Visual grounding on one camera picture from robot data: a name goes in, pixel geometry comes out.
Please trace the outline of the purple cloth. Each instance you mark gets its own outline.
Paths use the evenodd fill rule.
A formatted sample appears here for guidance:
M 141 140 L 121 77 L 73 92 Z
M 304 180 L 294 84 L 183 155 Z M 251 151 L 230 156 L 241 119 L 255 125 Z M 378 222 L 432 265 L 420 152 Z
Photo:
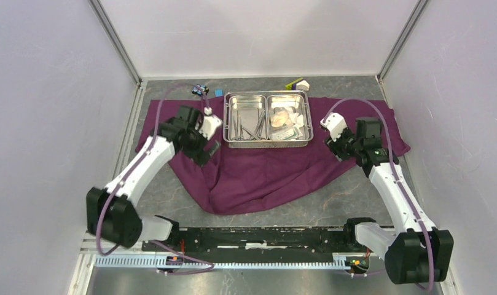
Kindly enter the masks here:
M 202 167 L 182 154 L 174 156 L 169 165 L 190 196 L 209 213 L 269 210 L 324 187 L 354 167 L 354 160 L 337 160 L 324 144 L 327 133 L 319 123 L 330 108 L 341 114 L 351 129 L 358 117 L 383 116 L 393 152 L 397 156 L 409 152 L 394 111 L 384 101 L 365 104 L 317 97 L 310 99 L 314 137 L 304 147 L 233 149 L 223 143 Z

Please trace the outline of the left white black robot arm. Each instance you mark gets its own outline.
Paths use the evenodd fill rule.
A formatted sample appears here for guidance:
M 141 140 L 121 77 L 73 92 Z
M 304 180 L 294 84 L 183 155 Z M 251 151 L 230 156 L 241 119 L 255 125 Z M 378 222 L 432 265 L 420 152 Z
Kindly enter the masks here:
M 209 106 L 199 110 L 181 105 L 175 116 L 156 121 L 126 168 L 104 187 L 92 187 L 87 193 L 87 230 L 96 237 L 98 251 L 102 240 L 124 248 L 151 240 L 169 251 L 179 246 L 176 222 L 162 216 L 141 217 L 136 207 L 148 184 L 174 156 L 184 155 L 204 166 L 219 149 L 218 142 L 210 149 L 207 145 L 221 125 Z

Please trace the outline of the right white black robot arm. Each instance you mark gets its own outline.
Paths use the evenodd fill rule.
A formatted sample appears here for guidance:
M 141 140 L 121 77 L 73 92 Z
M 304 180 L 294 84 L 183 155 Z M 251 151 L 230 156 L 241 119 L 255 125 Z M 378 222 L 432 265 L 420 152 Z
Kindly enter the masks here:
M 383 259 L 389 279 L 397 285 L 436 283 L 447 278 L 454 239 L 449 230 L 438 229 L 422 210 L 405 183 L 402 168 L 392 150 L 384 123 L 374 117 L 356 119 L 352 131 L 338 113 L 321 121 L 328 131 L 324 140 L 340 161 L 354 159 L 376 188 L 393 221 L 395 233 L 381 228 L 371 218 L 352 218 L 342 235 L 344 246 L 363 246 Z

